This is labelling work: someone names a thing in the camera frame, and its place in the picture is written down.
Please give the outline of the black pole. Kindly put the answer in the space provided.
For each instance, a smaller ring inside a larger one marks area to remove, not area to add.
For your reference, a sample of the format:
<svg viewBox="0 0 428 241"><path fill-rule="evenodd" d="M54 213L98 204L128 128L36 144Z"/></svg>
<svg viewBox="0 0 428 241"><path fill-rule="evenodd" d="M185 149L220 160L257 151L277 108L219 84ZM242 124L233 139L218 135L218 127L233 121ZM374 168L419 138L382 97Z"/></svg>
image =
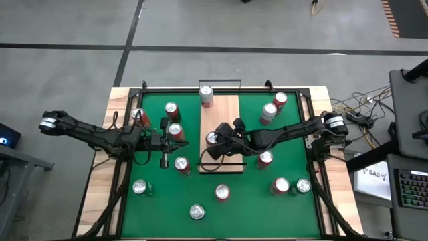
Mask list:
<svg viewBox="0 0 428 241"><path fill-rule="evenodd" d="M402 75L410 83L415 83L421 76L428 76L428 58L411 70L402 70Z"/></svg>

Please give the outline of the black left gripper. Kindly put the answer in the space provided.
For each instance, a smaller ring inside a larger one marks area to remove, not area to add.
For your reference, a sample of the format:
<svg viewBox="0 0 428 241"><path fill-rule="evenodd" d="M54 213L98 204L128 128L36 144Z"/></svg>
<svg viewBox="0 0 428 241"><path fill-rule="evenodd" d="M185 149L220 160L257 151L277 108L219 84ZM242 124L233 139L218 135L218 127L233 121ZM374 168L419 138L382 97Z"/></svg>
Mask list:
<svg viewBox="0 0 428 241"><path fill-rule="evenodd" d="M160 168L168 169L169 162L167 159L168 150L175 150L181 147L187 146L188 141L176 138L172 135L167 136L167 125L169 120L167 117L162 117L160 120L160 129L162 133L158 133L156 130L151 131L151 136L149 137L148 150L150 151L160 151Z"/></svg>

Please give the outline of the dark red black soda can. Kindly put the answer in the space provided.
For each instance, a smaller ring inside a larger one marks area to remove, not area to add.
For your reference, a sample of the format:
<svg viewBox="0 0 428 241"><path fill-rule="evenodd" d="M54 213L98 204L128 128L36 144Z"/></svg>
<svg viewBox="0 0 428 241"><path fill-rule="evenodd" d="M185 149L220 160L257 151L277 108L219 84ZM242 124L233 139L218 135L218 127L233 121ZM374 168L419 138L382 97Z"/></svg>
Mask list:
<svg viewBox="0 0 428 241"><path fill-rule="evenodd" d="M181 114L180 114L179 107L175 102L166 103L165 112L171 123L180 123Z"/></svg>

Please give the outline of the backlit black keyboard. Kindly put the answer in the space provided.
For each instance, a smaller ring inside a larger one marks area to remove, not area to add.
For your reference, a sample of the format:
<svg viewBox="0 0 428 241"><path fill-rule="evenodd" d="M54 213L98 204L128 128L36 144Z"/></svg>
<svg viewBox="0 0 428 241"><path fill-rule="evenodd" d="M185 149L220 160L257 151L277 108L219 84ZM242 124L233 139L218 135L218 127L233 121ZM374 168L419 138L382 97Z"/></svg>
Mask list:
<svg viewBox="0 0 428 241"><path fill-rule="evenodd" d="M428 210L428 172L394 169L394 175L399 205Z"/></svg>

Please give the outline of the grey keyboard tray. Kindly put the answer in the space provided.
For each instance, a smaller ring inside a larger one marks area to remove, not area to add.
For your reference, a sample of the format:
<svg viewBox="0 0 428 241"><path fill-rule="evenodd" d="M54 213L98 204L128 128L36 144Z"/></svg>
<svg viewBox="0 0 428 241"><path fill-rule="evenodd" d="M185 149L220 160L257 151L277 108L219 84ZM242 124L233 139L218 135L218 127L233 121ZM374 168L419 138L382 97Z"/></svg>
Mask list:
<svg viewBox="0 0 428 241"><path fill-rule="evenodd" d="M394 169L428 172L428 161L398 155L387 156L391 189L391 222L395 238L428 241L428 210L402 207L398 203Z"/></svg>

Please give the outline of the black power strip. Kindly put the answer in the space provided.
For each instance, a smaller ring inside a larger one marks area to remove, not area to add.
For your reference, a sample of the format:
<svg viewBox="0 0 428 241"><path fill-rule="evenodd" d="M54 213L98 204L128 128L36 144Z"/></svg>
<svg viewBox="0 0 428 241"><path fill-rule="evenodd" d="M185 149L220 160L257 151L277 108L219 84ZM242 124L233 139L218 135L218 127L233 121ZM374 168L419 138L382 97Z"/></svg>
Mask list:
<svg viewBox="0 0 428 241"><path fill-rule="evenodd" d="M347 112L346 113L346 119L349 120L350 122L360 125L360 126L364 126L366 125L367 121L370 119L367 116L361 115L359 113L353 113L353 112Z"/></svg>

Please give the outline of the white paper sign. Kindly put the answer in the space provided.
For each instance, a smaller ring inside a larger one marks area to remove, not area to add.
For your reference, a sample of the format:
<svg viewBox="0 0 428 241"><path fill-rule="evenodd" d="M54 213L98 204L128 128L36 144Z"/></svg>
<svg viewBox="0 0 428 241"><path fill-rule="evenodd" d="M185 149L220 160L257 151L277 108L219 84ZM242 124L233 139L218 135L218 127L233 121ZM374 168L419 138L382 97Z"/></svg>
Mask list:
<svg viewBox="0 0 428 241"><path fill-rule="evenodd" d="M388 164L381 161L354 173L353 189L359 193L391 200Z"/></svg>

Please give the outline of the green table mat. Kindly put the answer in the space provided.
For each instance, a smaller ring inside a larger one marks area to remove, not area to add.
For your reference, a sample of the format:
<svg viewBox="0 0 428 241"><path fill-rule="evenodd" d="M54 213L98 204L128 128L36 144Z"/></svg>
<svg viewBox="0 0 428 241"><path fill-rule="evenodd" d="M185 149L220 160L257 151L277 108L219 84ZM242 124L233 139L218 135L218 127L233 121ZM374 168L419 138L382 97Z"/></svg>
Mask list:
<svg viewBox="0 0 428 241"><path fill-rule="evenodd" d="M308 178L303 139L276 145L274 160L266 169L255 166L255 157L246 157L240 174L200 174L193 167L188 176L174 167L160 168L161 155L138 152L131 180L153 184L154 196L128 193L123 219L125 238L317 238L320 235L314 198L272 195L271 182L278 177L288 181ZM230 198L215 197L219 184L230 188ZM201 220L193 220L193 204L205 208Z"/></svg>

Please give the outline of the wooden shelf with black frame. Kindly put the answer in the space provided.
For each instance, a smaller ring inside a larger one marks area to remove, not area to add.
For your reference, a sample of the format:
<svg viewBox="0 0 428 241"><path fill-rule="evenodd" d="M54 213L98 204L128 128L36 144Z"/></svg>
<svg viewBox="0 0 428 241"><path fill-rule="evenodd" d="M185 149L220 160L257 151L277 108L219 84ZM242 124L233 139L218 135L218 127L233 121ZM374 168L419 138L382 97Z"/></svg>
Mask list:
<svg viewBox="0 0 428 241"><path fill-rule="evenodd" d="M209 146L206 140L209 132L214 131L221 123L228 123L234 128L233 121L240 117L241 80L200 80L199 87L202 86L212 88L213 104L211 107L202 105L200 108L200 153ZM206 151L197 162L197 169L200 174L242 173L245 167L240 154L213 159Z"/></svg>

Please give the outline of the black box with blue light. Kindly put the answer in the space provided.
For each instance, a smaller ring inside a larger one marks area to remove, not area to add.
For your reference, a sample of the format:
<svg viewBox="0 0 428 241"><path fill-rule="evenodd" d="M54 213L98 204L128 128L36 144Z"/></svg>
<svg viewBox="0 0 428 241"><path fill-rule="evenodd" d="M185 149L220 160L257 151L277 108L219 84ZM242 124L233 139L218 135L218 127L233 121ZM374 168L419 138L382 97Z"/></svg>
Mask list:
<svg viewBox="0 0 428 241"><path fill-rule="evenodd" d="M20 132L0 123L0 145L14 149L20 138Z"/></svg>

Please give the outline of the grey side table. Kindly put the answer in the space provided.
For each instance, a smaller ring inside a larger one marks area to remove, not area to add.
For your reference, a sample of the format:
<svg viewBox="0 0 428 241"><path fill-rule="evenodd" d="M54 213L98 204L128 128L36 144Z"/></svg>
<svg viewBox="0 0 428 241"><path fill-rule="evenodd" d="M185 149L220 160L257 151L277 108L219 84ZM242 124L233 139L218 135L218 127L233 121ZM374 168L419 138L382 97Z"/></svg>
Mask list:
<svg viewBox="0 0 428 241"><path fill-rule="evenodd" d="M399 150L402 155L428 160L428 144L414 139L421 130L419 115L428 110L428 78L420 77L416 83L407 82L399 70L389 72Z"/></svg>

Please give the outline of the white and red soda can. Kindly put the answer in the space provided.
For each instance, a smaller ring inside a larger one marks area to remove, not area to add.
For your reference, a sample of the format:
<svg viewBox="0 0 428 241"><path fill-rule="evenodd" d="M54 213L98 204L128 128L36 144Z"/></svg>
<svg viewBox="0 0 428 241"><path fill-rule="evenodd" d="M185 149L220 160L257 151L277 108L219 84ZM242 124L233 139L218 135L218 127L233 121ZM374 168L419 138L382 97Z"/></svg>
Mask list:
<svg viewBox="0 0 428 241"><path fill-rule="evenodd" d="M261 116L260 116L260 123L263 125L270 124L273 119L275 118L277 114L277 108L276 105L273 103L267 103L263 106Z"/></svg>
<svg viewBox="0 0 428 241"><path fill-rule="evenodd" d="M201 105L204 108L210 108L213 106L213 89L210 86L202 86L199 89L199 96Z"/></svg>

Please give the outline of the grey metal stand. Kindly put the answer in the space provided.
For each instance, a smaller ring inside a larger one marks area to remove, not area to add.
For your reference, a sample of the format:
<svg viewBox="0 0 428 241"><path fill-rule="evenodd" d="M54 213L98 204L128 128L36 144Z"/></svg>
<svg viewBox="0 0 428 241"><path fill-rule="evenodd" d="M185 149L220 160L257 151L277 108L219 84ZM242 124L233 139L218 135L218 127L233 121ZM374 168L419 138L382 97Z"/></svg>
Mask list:
<svg viewBox="0 0 428 241"><path fill-rule="evenodd" d="M0 145L0 241L5 241L35 167L51 171L54 164Z"/></svg>

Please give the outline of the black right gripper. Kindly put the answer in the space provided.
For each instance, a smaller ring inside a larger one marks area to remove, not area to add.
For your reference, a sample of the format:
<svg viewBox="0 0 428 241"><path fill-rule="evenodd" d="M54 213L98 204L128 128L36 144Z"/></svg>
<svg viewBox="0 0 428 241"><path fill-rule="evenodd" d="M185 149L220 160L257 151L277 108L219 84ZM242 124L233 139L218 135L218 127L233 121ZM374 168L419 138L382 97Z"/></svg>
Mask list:
<svg viewBox="0 0 428 241"><path fill-rule="evenodd" d="M207 152L214 160L218 160L222 155L243 155L251 156L256 152L250 147L247 136L246 125L241 118L233 121L234 128L229 123L220 123L216 128L217 137L222 138L223 145L211 145Z"/></svg>

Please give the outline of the black mat with striped edge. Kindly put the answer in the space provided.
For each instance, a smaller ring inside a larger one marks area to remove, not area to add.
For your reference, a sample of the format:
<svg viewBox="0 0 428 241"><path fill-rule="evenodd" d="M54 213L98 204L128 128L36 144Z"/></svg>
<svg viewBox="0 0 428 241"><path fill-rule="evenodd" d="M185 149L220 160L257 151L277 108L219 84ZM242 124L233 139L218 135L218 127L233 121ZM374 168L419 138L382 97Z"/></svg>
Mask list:
<svg viewBox="0 0 428 241"><path fill-rule="evenodd" d="M428 0L381 0L395 38L428 39Z"/></svg>

